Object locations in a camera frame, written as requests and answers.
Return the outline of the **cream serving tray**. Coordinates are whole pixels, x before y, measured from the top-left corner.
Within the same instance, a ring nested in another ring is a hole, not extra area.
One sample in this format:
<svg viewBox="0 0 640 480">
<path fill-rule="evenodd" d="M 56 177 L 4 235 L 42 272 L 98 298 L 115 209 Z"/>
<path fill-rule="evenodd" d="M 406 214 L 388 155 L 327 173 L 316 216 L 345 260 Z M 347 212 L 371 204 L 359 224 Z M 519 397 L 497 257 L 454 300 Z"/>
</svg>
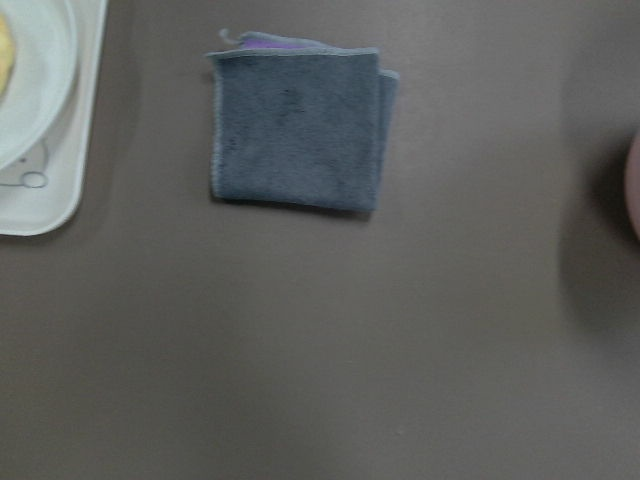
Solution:
<svg viewBox="0 0 640 480">
<path fill-rule="evenodd" d="M 106 26 L 105 1 L 69 1 L 79 51 L 65 107 L 24 156 L 1 166 L 1 233 L 37 236 L 66 223 L 82 197 Z"/>
</svg>

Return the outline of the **pink bowl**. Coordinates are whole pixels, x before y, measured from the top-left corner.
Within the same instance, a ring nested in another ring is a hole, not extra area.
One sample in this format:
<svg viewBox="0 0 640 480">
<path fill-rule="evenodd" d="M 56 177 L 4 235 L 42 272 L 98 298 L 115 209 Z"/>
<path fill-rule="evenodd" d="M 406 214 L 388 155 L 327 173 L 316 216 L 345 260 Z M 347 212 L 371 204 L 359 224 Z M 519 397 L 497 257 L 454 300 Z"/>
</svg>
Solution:
<svg viewBox="0 0 640 480">
<path fill-rule="evenodd" d="M 629 222 L 640 237 L 640 134 L 636 132 L 626 158 L 624 194 Z"/>
</svg>

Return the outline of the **grey folded cloth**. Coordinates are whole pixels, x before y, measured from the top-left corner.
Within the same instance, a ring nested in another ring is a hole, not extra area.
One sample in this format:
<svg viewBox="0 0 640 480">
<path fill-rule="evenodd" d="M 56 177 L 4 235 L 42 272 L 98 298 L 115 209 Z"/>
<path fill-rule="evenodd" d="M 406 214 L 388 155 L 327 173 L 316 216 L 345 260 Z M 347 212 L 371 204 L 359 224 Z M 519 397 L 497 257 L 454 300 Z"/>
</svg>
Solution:
<svg viewBox="0 0 640 480">
<path fill-rule="evenodd" d="M 207 57 L 215 197 L 376 209 L 399 84 L 377 49 L 246 32 Z"/>
</svg>

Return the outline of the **white round plate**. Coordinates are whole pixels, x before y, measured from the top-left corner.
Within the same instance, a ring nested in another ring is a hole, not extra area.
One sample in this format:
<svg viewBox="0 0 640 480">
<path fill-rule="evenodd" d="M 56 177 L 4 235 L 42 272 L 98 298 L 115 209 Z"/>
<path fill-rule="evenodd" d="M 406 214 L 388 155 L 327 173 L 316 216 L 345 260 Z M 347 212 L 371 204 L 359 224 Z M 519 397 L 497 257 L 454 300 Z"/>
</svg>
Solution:
<svg viewBox="0 0 640 480">
<path fill-rule="evenodd" d="M 3 1 L 15 45 L 1 95 L 1 166 L 24 156 L 52 127 L 76 76 L 79 40 L 69 1 Z"/>
</svg>

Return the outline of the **glazed donut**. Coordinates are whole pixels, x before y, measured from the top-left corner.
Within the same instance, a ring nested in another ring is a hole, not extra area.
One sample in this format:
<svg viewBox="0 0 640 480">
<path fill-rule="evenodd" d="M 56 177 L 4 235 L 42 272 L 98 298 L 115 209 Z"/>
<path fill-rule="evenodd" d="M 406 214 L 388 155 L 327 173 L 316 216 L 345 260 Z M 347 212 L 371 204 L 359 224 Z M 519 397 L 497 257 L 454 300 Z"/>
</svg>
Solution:
<svg viewBox="0 0 640 480">
<path fill-rule="evenodd" d="M 0 16 L 0 93 L 4 94 L 9 83 L 16 57 L 13 30 L 4 14 Z"/>
</svg>

